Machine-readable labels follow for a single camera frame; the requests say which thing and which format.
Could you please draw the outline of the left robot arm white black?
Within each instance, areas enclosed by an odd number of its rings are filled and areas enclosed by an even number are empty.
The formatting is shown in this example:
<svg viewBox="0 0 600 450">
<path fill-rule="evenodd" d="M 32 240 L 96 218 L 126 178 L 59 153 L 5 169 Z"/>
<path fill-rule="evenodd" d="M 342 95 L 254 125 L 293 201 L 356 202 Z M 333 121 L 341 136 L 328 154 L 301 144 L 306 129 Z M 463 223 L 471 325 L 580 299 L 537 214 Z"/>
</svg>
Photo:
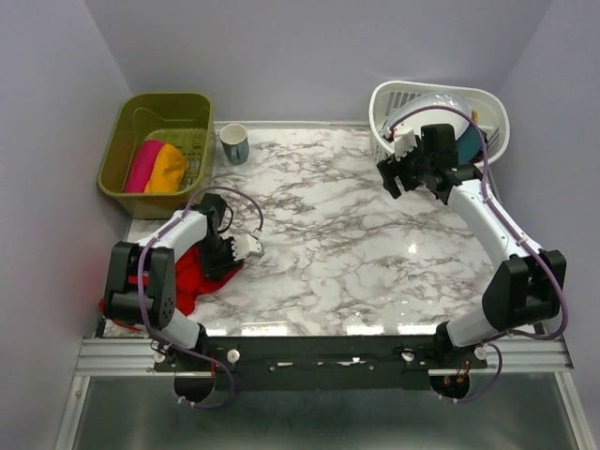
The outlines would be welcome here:
<svg viewBox="0 0 600 450">
<path fill-rule="evenodd" d="M 159 239 L 117 243 L 99 303 L 103 316 L 176 345 L 184 368 L 201 368 L 208 356 L 206 330 L 189 315 L 199 296 L 216 293 L 244 266 L 234 258 L 234 238 L 219 230 L 232 214 L 219 195 L 207 193 L 189 211 L 177 209 L 157 231 Z"/>
</svg>

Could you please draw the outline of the red t shirt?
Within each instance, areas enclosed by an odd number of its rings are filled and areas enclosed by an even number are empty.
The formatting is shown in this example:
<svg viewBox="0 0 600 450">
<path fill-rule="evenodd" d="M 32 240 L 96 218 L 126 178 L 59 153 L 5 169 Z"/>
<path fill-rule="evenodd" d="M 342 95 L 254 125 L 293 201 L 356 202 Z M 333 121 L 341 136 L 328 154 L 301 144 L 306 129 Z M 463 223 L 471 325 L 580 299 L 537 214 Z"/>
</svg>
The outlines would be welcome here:
<svg viewBox="0 0 600 450">
<path fill-rule="evenodd" d="M 99 310 L 106 319 L 135 331 L 144 329 L 138 294 L 141 255 L 142 247 L 130 243 L 119 243 L 112 249 L 105 292 L 99 302 Z M 160 330 L 176 310 L 190 315 L 199 296 L 217 292 L 241 269 L 222 280 L 212 280 L 203 274 L 200 245 L 192 246 L 178 259 L 172 250 L 151 249 L 142 267 L 150 324 Z"/>
</svg>

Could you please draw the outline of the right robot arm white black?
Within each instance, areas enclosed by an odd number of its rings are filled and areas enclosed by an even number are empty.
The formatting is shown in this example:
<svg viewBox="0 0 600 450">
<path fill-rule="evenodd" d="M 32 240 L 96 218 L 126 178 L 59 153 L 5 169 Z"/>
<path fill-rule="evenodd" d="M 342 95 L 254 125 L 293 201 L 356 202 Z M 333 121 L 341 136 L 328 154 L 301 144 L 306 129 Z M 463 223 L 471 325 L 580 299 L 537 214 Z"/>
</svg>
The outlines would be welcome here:
<svg viewBox="0 0 600 450">
<path fill-rule="evenodd" d="M 384 188 L 394 198 L 427 188 L 464 220 L 495 269 L 480 306 L 440 326 L 441 338 L 430 347 L 433 360 L 450 368 L 463 359 L 465 347 L 556 317 L 566 259 L 517 226 L 475 165 L 458 163 L 453 127 L 429 125 L 416 134 L 399 126 L 391 134 L 394 153 L 377 165 Z"/>
</svg>

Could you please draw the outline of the white plastic dish basket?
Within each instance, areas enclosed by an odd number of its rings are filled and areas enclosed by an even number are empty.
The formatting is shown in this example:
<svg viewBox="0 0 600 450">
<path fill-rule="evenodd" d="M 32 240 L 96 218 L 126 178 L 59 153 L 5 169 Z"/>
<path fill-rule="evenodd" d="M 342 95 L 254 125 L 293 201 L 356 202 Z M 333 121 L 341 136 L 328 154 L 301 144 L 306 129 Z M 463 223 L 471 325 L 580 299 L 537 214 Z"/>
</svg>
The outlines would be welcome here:
<svg viewBox="0 0 600 450">
<path fill-rule="evenodd" d="M 391 149 L 382 139 L 387 119 L 405 104 L 430 93 L 451 93 L 463 98 L 477 116 L 477 125 L 487 134 L 489 164 L 504 154 L 510 139 L 510 124 L 502 102 L 491 93 L 463 86 L 425 82 L 389 81 L 377 86 L 368 105 L 370 154 L 375 163 L 389 156 Z"/>
</svg>

